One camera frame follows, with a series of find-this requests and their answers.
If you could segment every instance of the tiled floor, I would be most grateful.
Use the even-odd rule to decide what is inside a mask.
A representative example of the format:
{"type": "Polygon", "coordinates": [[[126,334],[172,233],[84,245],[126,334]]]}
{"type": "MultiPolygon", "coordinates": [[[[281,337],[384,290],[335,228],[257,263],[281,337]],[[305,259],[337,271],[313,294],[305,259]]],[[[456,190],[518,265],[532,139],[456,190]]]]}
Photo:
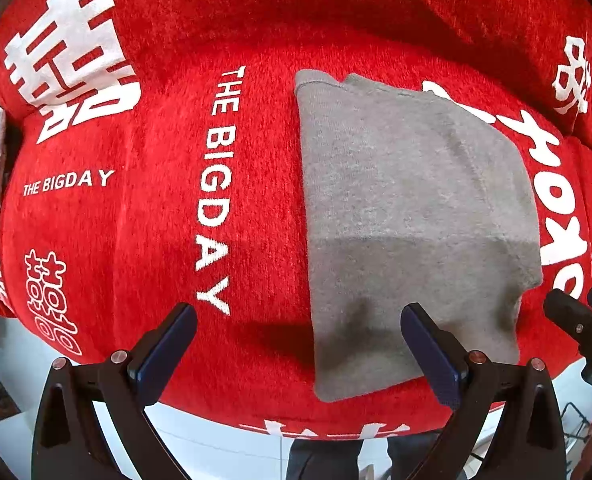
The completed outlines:
{"type": "MultiPolygon", "coordinates": [[[[0,319],[0,381],[23,413],[0,422],[0,454],[19,480],[30,480],[30,454],[33,425],[42,388],[57,351],[28,332],[17,320],[0,319]]],[[[554,381],[560,405],[573,400],[592,417],[592,388],[580,378],[582,362],[576,363],[554,381]]],[[[96,411],[109,446],[124,475],[138,474],[122,448],[105,409],[96,411]]],[[[293,439],[252,433],[204,420],[176,409],[156,404],[146,413],[169,450],[194,480],[282,480],[293,439]]],[[[482,433],[494,431],[498,412],[491,413],[482,433]]],[[[365,441],[359,467],[375,465],[381,478],[390,467],[385,439],[365,441]]]]}

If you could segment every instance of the metal screw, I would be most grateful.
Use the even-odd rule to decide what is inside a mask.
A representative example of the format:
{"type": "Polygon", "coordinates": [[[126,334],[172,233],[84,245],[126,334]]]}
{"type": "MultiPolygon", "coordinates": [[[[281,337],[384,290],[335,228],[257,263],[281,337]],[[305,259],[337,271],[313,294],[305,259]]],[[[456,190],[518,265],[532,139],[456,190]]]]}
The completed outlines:
{"type": "Polygon", "coordinates": [[[470,352],[470,361],[476,363],[477,365],[481,365],[487,361],[487,356],[480,350],[472,350],[470,352]]]}
{"type": "Polygon", "coordinates": [[[532,368],[541,372],[545,369],[545,362],[542,359],[534,358],[532,359],[532,368]]]}
{"type": "Polygon", "coordinates": [[[65,359],[64,357],[58,357],[57,359],[54,359],[54,362],[52,363],[52,368],[54,370],[60,370],[66,364],[67,364],[67,359],[65,359]]]}
{"type": "Polygon", "coordinates": [[[127,352],[125,350],[117,350],[112,354],[111,359],[115,365],[119,365],[127,359],[127,352]]]}

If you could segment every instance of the person's legs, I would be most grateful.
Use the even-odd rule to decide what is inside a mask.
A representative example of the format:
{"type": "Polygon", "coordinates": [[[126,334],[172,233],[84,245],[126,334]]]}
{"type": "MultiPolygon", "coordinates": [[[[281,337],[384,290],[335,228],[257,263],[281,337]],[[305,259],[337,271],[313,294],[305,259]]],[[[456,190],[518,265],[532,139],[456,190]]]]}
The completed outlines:
{"type": "Polygon", "coordinates": [[[303,440],[290,449],[286,480],[358,480],[362,440],[303,440]]]}
{"type": "MultiPolygon", "coordinates": [[[[439,433],[429,431],[406,436],[390,436],[387,453],[391,458],[391,480],[406,480],[434,445],[439,433]]],[[[464,471],[457,480],[467,480],[464,471]]]]}

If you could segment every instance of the red blanket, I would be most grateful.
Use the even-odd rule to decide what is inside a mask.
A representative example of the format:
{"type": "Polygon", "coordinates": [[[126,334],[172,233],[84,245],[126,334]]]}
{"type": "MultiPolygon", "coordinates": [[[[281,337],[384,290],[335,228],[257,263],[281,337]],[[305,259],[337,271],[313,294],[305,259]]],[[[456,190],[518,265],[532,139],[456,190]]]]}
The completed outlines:
{"type": "Polygon", "coordinates": [[[301,68],[434,91],[515,142],[538,182],[544,266],[522,298],[521,362],[560,373],[576,348],[543,297],[592,285],[592,172],[579,179],[561,134],[592,146],[585,0],[15,0],[0,103],[25,143],[0,257],[19,319],[93,362],[188,301],[199,330],[168,404],[289,436],[444,424],[424,380],[333,404],[313,393],[301,68]]]}

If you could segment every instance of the gray t-shirt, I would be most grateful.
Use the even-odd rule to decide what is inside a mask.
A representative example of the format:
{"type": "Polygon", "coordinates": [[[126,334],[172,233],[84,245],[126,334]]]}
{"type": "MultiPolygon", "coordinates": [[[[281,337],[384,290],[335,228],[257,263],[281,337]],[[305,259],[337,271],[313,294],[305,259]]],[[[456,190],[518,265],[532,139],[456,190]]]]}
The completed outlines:
{"type": "Polygon", "coordinates": [[[433,94],[296,75],[317,396],[422,375],[400,335],[418,302],[466,349],[518,360],[542,282],[534,194],[503,134],[433,94]]]}

